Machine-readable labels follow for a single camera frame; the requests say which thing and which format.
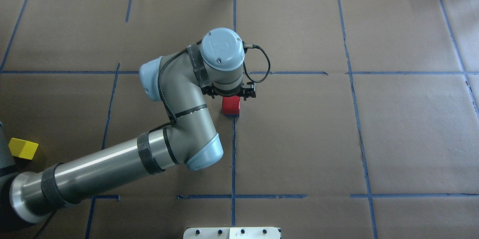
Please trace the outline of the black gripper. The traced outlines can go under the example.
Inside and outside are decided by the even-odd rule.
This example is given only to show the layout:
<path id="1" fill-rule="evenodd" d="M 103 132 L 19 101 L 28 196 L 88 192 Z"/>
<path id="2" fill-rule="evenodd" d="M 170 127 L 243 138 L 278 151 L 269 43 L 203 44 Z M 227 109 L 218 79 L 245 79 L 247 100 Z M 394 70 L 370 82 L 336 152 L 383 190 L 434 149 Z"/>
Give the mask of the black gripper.
<path id="1" fill-rule="evenodd" d="M 242 83 L 239 84 L 236 88 L 231 90 L 222 90 L 214 85 L 209 85 L 206 87 L 202 87 L 202 94 L 208 95 L 213 99 L 215 96 L 221 97 L 242 97 L 244 100 L 247 98 L 255 98 L 256 97 L 256 83 L 255 82 L 247 82 L 246 84 Z"/>

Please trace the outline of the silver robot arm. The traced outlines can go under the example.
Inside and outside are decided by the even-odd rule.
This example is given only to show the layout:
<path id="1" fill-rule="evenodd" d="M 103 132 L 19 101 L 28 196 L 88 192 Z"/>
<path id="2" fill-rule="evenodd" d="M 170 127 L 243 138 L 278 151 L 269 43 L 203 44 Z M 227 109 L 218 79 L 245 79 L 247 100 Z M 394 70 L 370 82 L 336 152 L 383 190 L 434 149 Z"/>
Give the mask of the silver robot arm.
<path id="1" fill-rule="evenodd" d="M 20 171 L 1 134 L 1 232 L 45 222 L 53 213 L 125 184 L 184 164 L 201 170 L 223 156 L 206 97 L 256 96 L 245 56 L 260 45 L 215 28 L 178 52 L 144 63 L 141 87 L 165 121 L 124 142 L 40 172 Z"/>

